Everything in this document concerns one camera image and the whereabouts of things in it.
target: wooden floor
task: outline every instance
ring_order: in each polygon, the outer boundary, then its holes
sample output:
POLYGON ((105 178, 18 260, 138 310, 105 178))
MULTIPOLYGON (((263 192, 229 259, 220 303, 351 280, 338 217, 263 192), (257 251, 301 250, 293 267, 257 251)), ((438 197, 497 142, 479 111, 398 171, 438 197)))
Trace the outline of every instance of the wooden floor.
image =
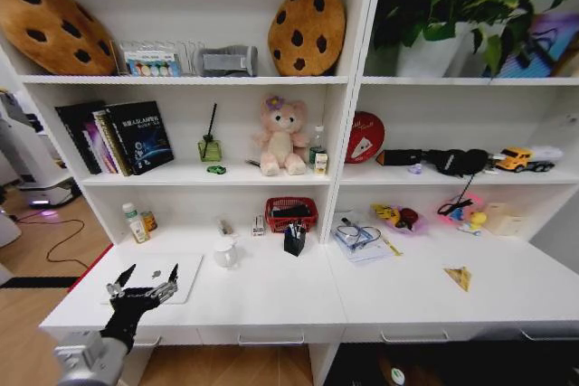
MULTIPOLYGON (((35 213, 17 190, 3 207, 19 218, 35 213)), ((83 198, 57 211, 24 221, 55 222, 80 219, 85 228, 53 254, 90 264, 109 245, 109 239, 83 198)), ((83 267, 73 262, 49 263, 46 252, 79 228, 62 225, 19 224, 23 234, 0 248, 0 263, 16 276, 79 276, 83 267)), ((0 384, 53 386, 60 367, 52 356, 56 342, 38 324, 66 296, 64 289, 0 290, 0 384)), ((308 347, 248 348, 230 345, 160 347, 153 353, 140 383, 144 386, 309 386, 312 384, 308 347)))

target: shelf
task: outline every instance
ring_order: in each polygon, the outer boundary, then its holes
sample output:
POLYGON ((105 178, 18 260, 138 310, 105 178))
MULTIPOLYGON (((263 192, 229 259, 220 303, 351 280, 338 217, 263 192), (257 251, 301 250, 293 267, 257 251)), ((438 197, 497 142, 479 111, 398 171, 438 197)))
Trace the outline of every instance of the shelf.
MULTIPOLYGON (((448 185, 465 184, 469 177, 459 178, 436 172, 428 164, 422 164, 420 175, 408 172, 407 166, 380 166, 374 160, 358 165, 346 164, 341 185, 448 185)), ((498 174, 477 174, 473 184, 577 184, 579 174, 572 174, 555 168, 547 173, 499 172, 498 174)))
POLYGON ((578 318, 579 275, 527 242, 499 238, 486 230, 476 237, 434 218, 429 232, 419 237, 408 238, 378 225, 403 253, 401 257, 355 265, 333 239, 326 245, 349 323, 578 318), (467 267, 472 274, 469 292, 463 291, 443 270, 461 267, 467 267))
MULTIPOLYGON (((325 250, 316 233, 309 232, 298 258, 283 250, 282 234, 268 232, 253 238, 250 228, 241 234, 235 268, 220 268, 213 245, 221 236, 214 227, 159 222, 152 239, 137 244, 130 237, 113 247, 79 285, 56 306, 41 328, 62 334, 79 328, 100 329, 110 318, 110 306, 100 303, 105 285, 119 273, 119 260, 139 255, 204 254, 189 298, 183 305, 165 304, 147 312, 138 324, 141 332, 160 326, 161 334, 204 325, 334 325, 345 322, 325 250)), ((187 270, 179 269, 179 275, 187 270)))
POLYGON ((364 85, 419 86, 579 86, 579 77, 549 77, 545 79, 486 79, 471 77, 381 77, 364 76, 364 85))
POLYGON ((46 85, 332 85, 346 84, 347 76, 319 77, 133 77, 21 75, 26 84, 46 85))
POLYGON ((310 168, 303 175, 288 175, 282 170, 277 176, 263 176, 260 168, 244 162, 202 164, 174 160, 142 175, 98 174, 82 180, 83 185, 327 185, 327 175, 316 175, 310 168), (223 175, 210 174, 207 167, 227 168, 223 175))

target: toy truck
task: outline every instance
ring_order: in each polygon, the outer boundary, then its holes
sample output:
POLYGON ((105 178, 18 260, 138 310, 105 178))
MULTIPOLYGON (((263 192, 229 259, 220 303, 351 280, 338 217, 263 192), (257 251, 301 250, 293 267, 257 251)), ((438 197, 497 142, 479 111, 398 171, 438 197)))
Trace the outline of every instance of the toy truck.
POLYGON ((533 146, 530 148, 510 147, 500 152, 505 158, 496 167, 511 172, 548 172, 563 156, 563 151, 553 146, 533 146))

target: reed diffuser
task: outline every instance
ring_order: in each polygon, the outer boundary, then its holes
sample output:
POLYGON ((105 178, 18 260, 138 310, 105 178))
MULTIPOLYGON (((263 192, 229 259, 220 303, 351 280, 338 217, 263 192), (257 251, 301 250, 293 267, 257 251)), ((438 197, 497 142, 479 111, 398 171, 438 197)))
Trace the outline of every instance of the reed diffuser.
POLYGON ((203 140, 197 142, 199 157, 202 162, 221 162, 221 144, 218 140, 214 140, 214 137, 211 134, 214 127, 216 110, 217 103, 214 103, 214 111, 211 114, 211 121, 209 122, 207 134, 203 136, 203 140))

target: black book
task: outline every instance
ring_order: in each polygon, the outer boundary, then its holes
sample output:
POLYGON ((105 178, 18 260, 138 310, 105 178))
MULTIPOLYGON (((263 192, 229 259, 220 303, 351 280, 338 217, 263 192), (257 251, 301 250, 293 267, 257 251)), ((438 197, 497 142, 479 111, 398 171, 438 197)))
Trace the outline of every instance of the black book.
POLYGON ((94 121, 92 112, 101 110, 104 105, 105 103, 103 101, 92 101, 90 103, 73 104, 72 106, 55 108, 56 113, 58 113, 58 116, 61 118, 72 142, 76 146, 76 149, 79 150, 79 154, 91 174, 100 174, 101 170, 97 159, 90 149, 90 144, 84 136, 84 123, 94 121))
POLYGON ((105 110, 133 174, 143 174, 173 160, 155 101, 112 104, 105 110))

